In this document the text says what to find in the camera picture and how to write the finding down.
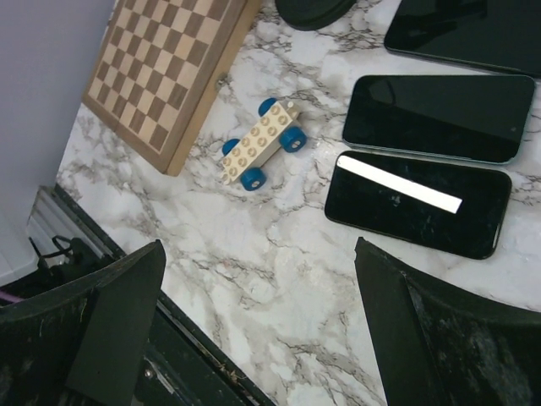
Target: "white marble surface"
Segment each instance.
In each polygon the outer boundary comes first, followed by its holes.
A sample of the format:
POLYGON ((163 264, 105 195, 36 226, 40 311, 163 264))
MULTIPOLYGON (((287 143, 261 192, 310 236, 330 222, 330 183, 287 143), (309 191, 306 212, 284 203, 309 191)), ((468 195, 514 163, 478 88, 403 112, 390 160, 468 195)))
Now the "white marble surface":
POLYGON ((265 0, 178 178, 157 173, 84 107, 58 175, 125 250, 161 239, 163 290, 280 405, 385 404, 356 286, 359 236, 447 282, 541 310, 540 95, 520 156, 505 168, 513 194, 490 259, 470 261, 325 219, 356 79, 471 72, 387 53, 383 37, 398 3, 360 0, 332 26, 299 32, 265 0), (276 154, 259 192, 221 185, 221 145, 251 128, 270 95, 302 107, 309 144, 276 154))

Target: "smartphone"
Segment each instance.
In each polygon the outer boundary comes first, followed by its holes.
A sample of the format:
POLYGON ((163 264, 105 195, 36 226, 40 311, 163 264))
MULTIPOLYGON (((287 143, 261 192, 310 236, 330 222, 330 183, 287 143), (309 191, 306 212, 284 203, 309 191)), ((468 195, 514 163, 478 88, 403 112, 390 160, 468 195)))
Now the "smartphone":
POLYGON ((352 147, 508 163, 534 92, 535 82, 521 75, 364 76, 343 139, 352 147))
POLYGON ((482 260, 495 251, 510 195, 511 180, 501 171, 348 151, 336 161, 325 215, 333 222, 482 260), (339 165, 345 159, 372 168, 380 178, 347 170, 339 165), (407 187, 393 189, 383 175, 407 187), (428 190, 438 200, 412 197, 415 189, 428 190), (460 204, 438 207, 445 202, 442 196, 460 204))
POLYGON ((391 52, 541 76, 539 0, 402 0, 385 36, 391 52))

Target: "beige lego brick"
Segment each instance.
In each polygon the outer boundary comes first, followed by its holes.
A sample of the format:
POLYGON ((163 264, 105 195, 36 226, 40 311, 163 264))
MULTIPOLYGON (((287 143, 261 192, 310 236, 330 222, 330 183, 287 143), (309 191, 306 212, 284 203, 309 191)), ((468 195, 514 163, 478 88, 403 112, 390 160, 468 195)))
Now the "beige lego brick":
POLYGON ((292 115, 280 102, 276 102, 265 116, 246 134, 223 159, 221 179, 225 184, 237 181, 251 167, 263 165, 280 148, 280 135, 298 116, 292 103, 292 115))

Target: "wooden chessboard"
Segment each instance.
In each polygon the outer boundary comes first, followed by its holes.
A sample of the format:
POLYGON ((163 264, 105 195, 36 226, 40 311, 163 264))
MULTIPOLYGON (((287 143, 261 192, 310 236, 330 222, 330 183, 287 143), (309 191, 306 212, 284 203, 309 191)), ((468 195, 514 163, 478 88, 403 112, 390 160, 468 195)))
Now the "wooden chessboard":
POLYGON ((180 173, 260 0, 120 0, 83 102, 163 173, 180 173))

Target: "toy wheel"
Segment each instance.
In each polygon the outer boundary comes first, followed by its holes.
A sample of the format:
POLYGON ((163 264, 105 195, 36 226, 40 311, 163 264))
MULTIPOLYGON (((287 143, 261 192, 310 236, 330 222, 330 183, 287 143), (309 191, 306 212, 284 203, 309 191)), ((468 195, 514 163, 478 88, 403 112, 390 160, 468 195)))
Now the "toy wheel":
POLYGON ((267 177, 260 167, 252 167, 240 177, 241 184, 248 192, 259 189, 266 181, 267 177))
POLYGON ((221 153, 223 155, 227 155, 231 150, 235 147, 235 145, 238 144, 240 140, 238 138, 231 138, 228 142, 226 142, 223 147, 221 148, 221 153))
POLYGON ((263 101, 261 103, 259 110, 257 111, 260 114, 260 117, 265 116, 266 113, 271 109, 271 107, 276 102, 278 102, 278 100, 275 97, 271 97, 270 99, 263 101))
POLYGON ((306 145, 308 137, 299 127, 287 129, 280 137, 280 145, 286 152, 297 152, 306 145))

